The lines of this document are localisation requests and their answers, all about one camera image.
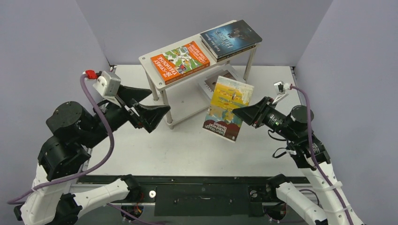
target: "book on lower shelf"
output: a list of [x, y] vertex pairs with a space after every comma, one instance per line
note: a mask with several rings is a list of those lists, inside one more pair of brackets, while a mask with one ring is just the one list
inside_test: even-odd
[[151, 57], [165, 84], [172, 83], [210, 65], [195, 41]]
[[203, 128], [235, 142], [242, 120], [232, 110], [248, 106], [253, 90], [249, 84], [218, 76]]
[[198, 79], [199, 88], [203, 91], [203, 93], [208, 97], [209, 100], [213, 97], [214, 88], [219, 76], [246, 83], [246, 81], [241, 76], [239, 76], [237, 71], [230, 64], [221, 66], [211, 75]]
[[200, 38], [217, 62], [252, 49], [262, 41], [244, 20], [205, 31]]

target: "shelf leg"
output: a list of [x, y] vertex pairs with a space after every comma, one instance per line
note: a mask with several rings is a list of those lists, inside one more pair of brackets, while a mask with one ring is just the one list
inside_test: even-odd
[[247, 60], [245, 74], [243, 75], [243, 79], [245, 81], [247, 81], [247, 77], [249, 76], [250, 69], [252, 68], [253, 58], [254, 58], [254, 55], [256, 54], [256, 49], [257, 48], [254, 48], [253, 50], [251, 50], [249, 59]]
[[[163, 104], [168, 105], [168, 99], [167, 99], [166, 90], [161, 90], [161, 95], [162, 95], [162, 99], [163, 99]], [[171, 112], [170, 111], [168, 111], [166, 113], [166, 118], [167, 118], [167, 123], [168, 124], [171, 124], [173, 122], [173, 118], [171, 118]]]
[[148, 73], [147, 72], [145, 73], [146, 73], [146, 78], [148, 79], [149, 87], [151, 88], [152, 91], [153, 100], [157, 101], [159, 100], [158, 92], [156, 91], [155, 85], [153, 84], [151, 78], [148, 76]]

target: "white table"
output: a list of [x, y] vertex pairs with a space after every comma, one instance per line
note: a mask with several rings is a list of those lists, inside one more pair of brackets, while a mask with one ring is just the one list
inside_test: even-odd
[[[221, 24], [217, 27], [224, 26], [229, 23], [236, 22], [236, 20], [229, 21], [227, 23]], [[191, 75], [188, 75], [182, 79], [179, 79], [175, 82], [165, 84], [163, 81], [161, 75], [157, 71], [157, 69], [153, 66], [153, 63], [151, 61], [151, 57], [160, 55], [164, 52], [170, 51], [172, 49], [176, 49], [178, 47], [181, 47], [183, 45], [186, 45], [187, 43], [195, 41], [198, 47], [201, 49], [201, 51], [204, 53], [204, 55], [209, 59], [210, 65], [207, 68], [204, 68], [196, 73], [193, 73]], [[205, 76], [205, 71], [213, 69], [216, 66], [223, 65], [223, 64], [229, 64], [230, 60], [236, 57], [241, 56], [242, 54], [250, 53], [249, 58], [247, 61], [247, 65], [245, 68], [245, 72], [241, 73], [243, 74], [243, 79], [246, 80], [249, 76], [250, 69], [252, 67], [252, 62], [254, 55], [256, 53], [256, 49], [260, 46], [260, 43], [257, 43], [256, 46], [248, 51], [236, 54], [234, 56], [231, 56], [225, 60], [222, 61], [215, 61], [213, 57], [211, 56], [211, 52], [207, 50], [207, 48], [202, 44], [202, 40], [200, 38], [200, 34], [193, 35], [191, 37], [188, 37], [184, 40], [172, 43], [166, 47], [160, 48], [158, 50], [155, 50], [153, 52], [150, 52], [148, 54], [142, 55], [139, 57], [139, 61], [141, 65], [144, 67], [144, 70], [146, 72], [146, 76], [148, 79], [149, 83], [149, 88], [152, 90], [152, 95], [153, 95], [153, 100], [156, 105], [170, 105], [172, 107], [172, 110], [169, 111], [166, 116], [165, 116], [165, 121], [166, 124], [170, 129], [173, 129], [174, 126], [178, 123], [183, 122], [187, 118], [190, 118], [191, 116], [196, 115], [197, 113], [203, 111], [208, 107], [208, 100], [206, 98], [203, 98], [201, 95], [201, 91], [196, 89], [196, 82], [192, 81], [192, 77], [197, 77], [199, 76]], [[180, 104], [182, 101], [181, 94], [182, 93], [187, 93], [190, 95], [190, 100], [187, 101], [187, 103], [191, 104]]]
[[[243, 74], [245, 66], [234, 68]], [[141, 65], [119, 65], [115, 73], [122, 79], [123, 85], [149, 88]], [[257, 103], [264, 96], [275, 97], [273, 84], [277, 81], [294, 83], [291, 69], [253, 66], [247, 80], [248, 84], [254, 85], [250, 104]], [[180, 93], [184, 103], [189, 101], [190, 93]], [[152, 105], [152, 96], [141, 103]], [[298, 93], [292, 90], [276, 109], [288, 114], [292, 107], [299, 104]], [[115, 150], [111, 158], [91, 175], [275, 176], [283, 173], [286, 176], [303, 176], [290, 156], [271, 157], [285, 143], [269, 138], [266, 127], [254, 129], [243, 124], [236, 143], [231, 143], [202, 129], [205, 114], [201, 112], [173, 130], [161, 122], [151, 134], [144, 129], [134, 129], [127, 122], [114, 132]], [[88, 167], [97, 164], [108, 148], [107, 138], [93, 149]]]

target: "lower shelf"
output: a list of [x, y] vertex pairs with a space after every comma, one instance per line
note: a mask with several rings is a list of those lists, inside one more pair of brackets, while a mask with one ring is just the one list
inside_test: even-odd
[[[163, 118], [167, 125], [172, 129], [176, 124], [196, 115], [210, 105], [210, 99], [205, 97], [202, 90], [198, 87], [196, 79], [181, 83], [166, 89], [168, 104], [171, 106], [172, 123], [167, 123], [166, 116]], [[163, 105], [163, 99], [158, 94], [159, 100], [153, 101], [155, 105]]]

